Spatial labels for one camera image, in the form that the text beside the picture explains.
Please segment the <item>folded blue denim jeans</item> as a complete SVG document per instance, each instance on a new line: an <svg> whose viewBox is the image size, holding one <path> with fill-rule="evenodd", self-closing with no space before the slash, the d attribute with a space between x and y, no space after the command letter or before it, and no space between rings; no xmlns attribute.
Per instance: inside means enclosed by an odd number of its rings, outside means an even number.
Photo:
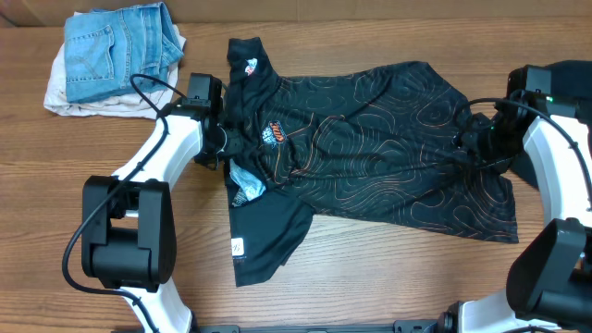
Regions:
<svg viewBox="0 0 592 333"><path fill-rule="evenodd" d="M165 80L169 67L183 57L163 2L78 14L66 20L64 32L70 103L133 93L134 74Z"/></svg>

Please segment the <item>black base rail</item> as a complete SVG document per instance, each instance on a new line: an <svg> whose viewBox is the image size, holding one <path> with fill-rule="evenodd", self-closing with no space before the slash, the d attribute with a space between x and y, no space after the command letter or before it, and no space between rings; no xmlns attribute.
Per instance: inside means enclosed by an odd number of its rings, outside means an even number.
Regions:
<svg viewBox="0 0 592 333"><path fill-rule="evenodd" d="M393 324L239 327L236 325L201 326L190 324L190 333L437 333L436 320L397 320Z"/></svg>

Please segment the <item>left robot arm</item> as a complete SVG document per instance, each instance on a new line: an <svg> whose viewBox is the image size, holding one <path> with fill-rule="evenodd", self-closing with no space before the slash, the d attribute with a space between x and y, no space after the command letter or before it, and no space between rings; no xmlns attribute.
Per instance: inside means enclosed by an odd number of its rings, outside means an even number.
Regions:
<svg viewBox="0 0 592 333"><path fill-rule="evenodd" d="M193 311L172 278L177 237L171 192L185 166L216 170L228 146L219 123L224 83L193 73L187 93L156 108L154 132L110 176L91 176L82 189L81 266L101 283L99 294L124 298L144 332L196 332Z"/></svg>

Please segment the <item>folded white cloth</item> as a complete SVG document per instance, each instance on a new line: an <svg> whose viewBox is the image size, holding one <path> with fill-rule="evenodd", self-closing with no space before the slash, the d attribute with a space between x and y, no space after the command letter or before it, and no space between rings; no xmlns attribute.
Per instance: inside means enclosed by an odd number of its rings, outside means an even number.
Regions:
<svg viewBox="0 0 592 333"><path fill-rule="evenodd" d="M180 35L179 27L173 24L173 30L178 38L181 49L186 43L186 38ZM50 78L47 84L43 106L60 116L65 117L145 117L155 119L155 111L137 93L129 93L120 96L112 96L102 101L89 104L73 104L66 97L66 66L64 58L65 45L62 44L53 61ZM179 80L179 62L168 67L167 83L177 86ZM158 108L169 103L173 97L173 91L164 89L148 92L146 96Z"/></svg>

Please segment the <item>black garment pile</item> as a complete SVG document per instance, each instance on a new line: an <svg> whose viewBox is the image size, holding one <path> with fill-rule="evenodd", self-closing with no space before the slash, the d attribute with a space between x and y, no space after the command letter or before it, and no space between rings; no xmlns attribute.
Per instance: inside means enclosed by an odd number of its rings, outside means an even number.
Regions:
<svg viewBox="0 0 592 333"><path fill-rule="evenodd" d="M591 143L591 63L565 60L546 66L526 65L508 76L508 101L502 108L506 131L514 140L523 138L536 115L524 106L549 116L574 119L586 126L585 144Z"/></svg>

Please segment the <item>black patterned sports jersey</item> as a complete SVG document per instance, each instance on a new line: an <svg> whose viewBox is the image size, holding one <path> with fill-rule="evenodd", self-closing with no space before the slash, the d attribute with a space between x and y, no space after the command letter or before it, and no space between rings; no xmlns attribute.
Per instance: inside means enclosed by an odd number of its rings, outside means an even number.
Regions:
<svg viewBox="0 0 592 333"><path fill-rule="evenodd" d="M512 184L452 140L471 112L427 63L283 77L258 38L228 43L223 153L238 286L268 281L316 215L518 240Z"/></svg>

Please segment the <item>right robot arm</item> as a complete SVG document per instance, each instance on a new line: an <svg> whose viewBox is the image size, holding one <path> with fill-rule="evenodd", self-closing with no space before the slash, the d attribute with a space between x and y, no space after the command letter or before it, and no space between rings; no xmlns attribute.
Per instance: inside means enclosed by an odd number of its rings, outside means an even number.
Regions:
<svg viewBox="0 0 592 333"><path fill-rule="evenodd" d="M425 332L555 332L591 329L591 64L526 65L484 125L462 122L454 145L486 166L529 166L545 226L513 262L504 290L457 302Z"/></svg>

